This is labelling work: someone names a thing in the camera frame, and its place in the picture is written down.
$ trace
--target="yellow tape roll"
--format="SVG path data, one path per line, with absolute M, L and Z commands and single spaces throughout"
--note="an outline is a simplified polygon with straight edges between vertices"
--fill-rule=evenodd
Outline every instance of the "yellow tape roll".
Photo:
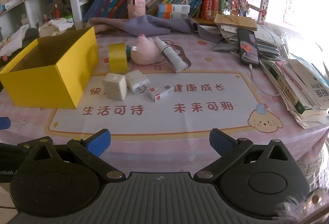
M 111 73 L 128 73 L 126 44 L 118 43 L 109 45 L 109 64 Z

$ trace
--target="charging cable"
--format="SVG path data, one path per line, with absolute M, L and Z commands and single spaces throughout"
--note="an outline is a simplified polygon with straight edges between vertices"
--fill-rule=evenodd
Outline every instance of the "charging cable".
M 284 83 L 283 90 L 280 91 L 279 94 L 277 94 L 277 95 L 275 95 L 275 96 L 273 96 L 273 95 L 271 95 L 271 94 L 268 94 L 268 93 L 264 92 L 264 91 L 263 91 L 263 90 L 257 85 L 257 83 L 256 83 L 256 81 L 255 81 L 255 78 L 254 78 L 254 76 L 253 76 L 253 74 L 252 74 L 252 65 L 249 64 L 249 70 L 250 70 L 250 73 L 251 73 L 251 81 L 254 81 L 254 83 L 255 83 L 255 85 L 257 86 L 257 88 L 258 88 L 262 93 L 264 93 L 265 95 L 268 95 L 268 96 L 271 96 L 271 97 L 277 97 L 277 96 L 280 96 L 280 95 L 283 94 L 284 91 L 286 90 L 286 81 L 287 81 L 287 80 L 286 80 L 286 77 L 285 77 L 285 72 L 284 72 L 284 70 L 283 70 L 283 65 L 281 66 L 281 68 L 282 68 L 282 75 L 283 75 L 283 78 L 285 79 L 285 83 Z

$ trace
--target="pink cylinder container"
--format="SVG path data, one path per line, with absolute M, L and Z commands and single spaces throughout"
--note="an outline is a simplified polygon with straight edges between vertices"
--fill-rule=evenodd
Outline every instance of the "pink cylinder container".
M 146 14 L 145 0 L 127 0 L 128 18 L 133 19 Z

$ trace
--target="pink plush toy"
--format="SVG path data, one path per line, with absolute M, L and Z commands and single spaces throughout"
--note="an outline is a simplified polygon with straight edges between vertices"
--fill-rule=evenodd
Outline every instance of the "pink plush toy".
M 139 65 L 148 65 L 163 59 L 160 49 L 153 39 L 146 38 L 144 34 L 138 36 L 135 48 L 132 47 L 130 54 L 133 62 Z

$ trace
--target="smartphone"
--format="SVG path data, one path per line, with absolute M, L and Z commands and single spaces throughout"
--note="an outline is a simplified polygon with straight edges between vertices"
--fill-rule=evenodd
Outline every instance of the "smartphone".
M 240 47 L 241 62 L 243 64 L 259 65 L 258 49 L 254 32 L 237 28 L 236 33 Z

